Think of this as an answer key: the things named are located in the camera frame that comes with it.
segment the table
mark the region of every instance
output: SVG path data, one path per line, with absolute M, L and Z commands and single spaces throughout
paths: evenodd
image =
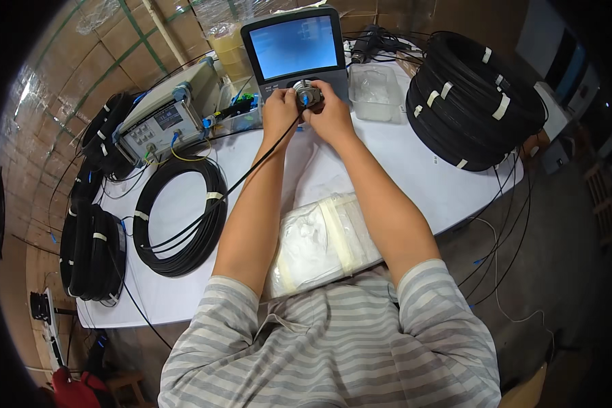
M 410 78 L 394 62 L 384 63 L 394 69 L 403 90 Z M 401 124 L 362 121 L 352 113 L 354 128 L 360 139 L 374 154 L 386 172 L 426 217 L 434 234 L 452 227 L 472 216 L 499 193 L 494 170 L 467 172 L 437 159 L 415 135 L 402 114 Z M 262 131 L 251 131 L 218 140 L 213 144 L 211 158 L 220 165 L 227 185 L 233 185 L 252 165 L 258 151 Z M 523 168 L 520 161 L 514 165 L 514 155 L 498 168 L 501 184 L 512 173 L 503 192 L 521 181 Z M 148 168 L 136 186 L 121 199 L 103 197 L 102 207 L 120 218 L 131 216 L 147 179 L 153 173 Z M 106 193 L 118 197 L 137 181 L 108 184 Z M 353 186 L 335 151 L 323 142 L 312 129 L 295 134 L 286 151 L 286 169 L 283 182 L 282 213 L 323 199 L 338 192 L 352 192 Z M 229 196 L 230 213 L 238 198 L 238 188 Z M 155 201 L 149 214 L 152 244 L 160 243 L 181 231 L 204 211 L 205 184 L 201 175 L 182 174 L 167 184 Z M 131 233 L 131 219 L 125 221 Z M 127 238 L 127 264 L 125 283 L 136 303 L 152 324 L 190 320 L 202 298 L 213 270 L 217 248 L 197 270 L 177 278 L 157 275 L 139 259 L 133 238 Z M 119 303 L 105 307 L 98 302 L 77 300 L 77 309 L 83 327 L 118 328 L 145 326 L 131 298 L 122 290 Z

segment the plastic storage box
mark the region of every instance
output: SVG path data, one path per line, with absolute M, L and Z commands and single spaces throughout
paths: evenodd
M 392 68 L 378 64 L 353 64 L 349 76 L 349 99 L 358 119 L 401 122 L 399 107 L 403 98 Z
M 263 127 L 263 117 L 261 115 L 262 100 L 258 92 L 258 84 L 256 83 L 255 77 L 245 78 L 222 86 L 217 111 L 228 108 L 232 99 L 235 98 L 238 93 L 241 95 L 258 94 L 258 106 L 245 114 L 231 116 L 216 124 L 213 127 L 215 136 L 228 135 L 229 133 L 252 129 L 261 129 L 261 127 Z

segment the striped shirt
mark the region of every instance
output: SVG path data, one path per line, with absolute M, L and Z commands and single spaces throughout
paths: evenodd
M 271 302 L 213 276 L 161 374 L 160 407 L 495 407 L 489 331 L 439 259 Z

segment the machine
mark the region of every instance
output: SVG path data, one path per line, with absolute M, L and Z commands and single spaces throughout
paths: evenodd
M 245 24 L 241 35 L 263 99 L 302 80 L 323 80 L 349 103 L 340 18 L 333 7 L 260 17 Z
M 149 91 L 122 122 L 116 146 L 135 166 L 148 155 L 159 159 L 206 136 L 202 120 L 213 115 L 221 81 L 211 58 Z

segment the blue display screen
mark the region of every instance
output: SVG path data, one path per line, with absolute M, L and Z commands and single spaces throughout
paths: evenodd
M 337 65 L 328 16 L 270 25 L 250 31 L 249 36 L 266 80 Z

